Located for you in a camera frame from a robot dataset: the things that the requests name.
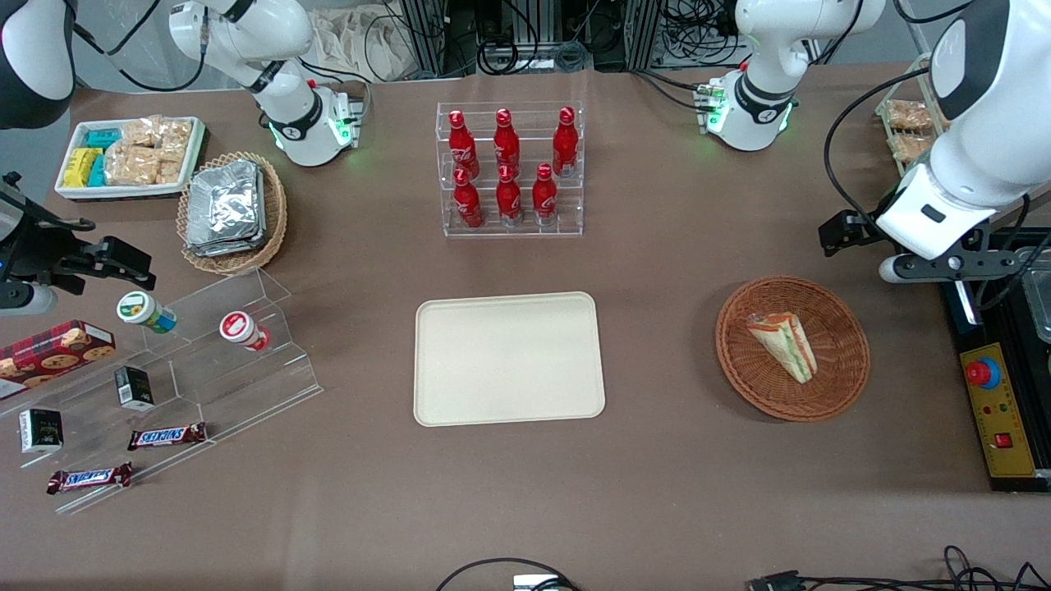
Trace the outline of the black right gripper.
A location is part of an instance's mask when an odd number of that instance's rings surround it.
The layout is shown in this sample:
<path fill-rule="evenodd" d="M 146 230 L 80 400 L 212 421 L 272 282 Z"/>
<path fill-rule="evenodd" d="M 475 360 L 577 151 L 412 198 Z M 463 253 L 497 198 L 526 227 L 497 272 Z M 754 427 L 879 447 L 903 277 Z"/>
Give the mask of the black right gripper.
<path fill-rule="evenodd" d="M 154 290 L 153 257 L 105 236 L 83 245 L 76 232 L 92 229 L 87 218 L 60 218 L 24 195 L 19 174 L 2 176 L 2 280 L 38 282 L 50 273 L 51 285 L 81 282 L 74 277 L 121 279 L 143 291 Z"/>

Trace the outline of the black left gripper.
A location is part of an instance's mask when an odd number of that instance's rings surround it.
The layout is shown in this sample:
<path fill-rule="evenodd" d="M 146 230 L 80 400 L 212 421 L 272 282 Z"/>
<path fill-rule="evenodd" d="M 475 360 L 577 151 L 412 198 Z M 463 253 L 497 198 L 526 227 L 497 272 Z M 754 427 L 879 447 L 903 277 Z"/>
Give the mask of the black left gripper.
<path fill-rule="evenodd" d="M 825 223 L 819 225 L 819 246 L 822 254 L 833 257 L 838 251 L 856 246 L 887 242 L 893 248 L 894 254 L 913 254 L 911 250 L 898 242 L 893 236 L 882 231 L 871 218 L 859 216 L 856 210 L 844 209 L 834 213 Z"/>

